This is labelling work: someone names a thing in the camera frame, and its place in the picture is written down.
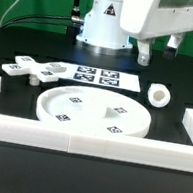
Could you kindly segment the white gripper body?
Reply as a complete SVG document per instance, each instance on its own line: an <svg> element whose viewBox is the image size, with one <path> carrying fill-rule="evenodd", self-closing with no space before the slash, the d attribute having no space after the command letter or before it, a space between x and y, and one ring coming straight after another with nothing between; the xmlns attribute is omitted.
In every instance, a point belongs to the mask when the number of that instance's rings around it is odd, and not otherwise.
<svg viewBox="0 0 193 193"><path fill-rule="evenodd" d="M119 22L139 40L193 31L193 0L124 0Z"/></svg>

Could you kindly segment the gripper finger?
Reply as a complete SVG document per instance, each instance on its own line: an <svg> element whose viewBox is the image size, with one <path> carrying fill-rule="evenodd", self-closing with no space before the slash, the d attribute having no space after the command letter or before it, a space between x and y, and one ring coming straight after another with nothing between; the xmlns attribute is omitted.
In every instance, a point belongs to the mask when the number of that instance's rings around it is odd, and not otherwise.
<svg viewBox="0 0 193 193"><path fill-rule="evenodd" d="M179 50L179 46L181 46L184 37L184 33L175 33L170 36L168 44L166 44L165 51L163 52L163 57L165 59L172 60L176 57L177 52Z"/></svg>
<svg viewBox="0 0 193 193"><path fill-rule="evenodd" d="M138 45L138 64L148 66L152 56L152 39L144 39L137 42Z"/></svg>

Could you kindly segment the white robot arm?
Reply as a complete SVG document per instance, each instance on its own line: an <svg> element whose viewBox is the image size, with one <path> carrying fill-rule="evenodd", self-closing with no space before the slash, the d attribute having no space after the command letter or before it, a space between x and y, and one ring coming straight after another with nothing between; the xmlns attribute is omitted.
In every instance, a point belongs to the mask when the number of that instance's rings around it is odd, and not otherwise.
<svg viewBox="0 0 193 193"><path fill-rule="evenodd" d="M155 38L169 37L164 55L171 59L189 31L193 31L193 0L93 0L76 40L97 54L115 55L132 49L133 38L137 62L146 66Z"/></svg>

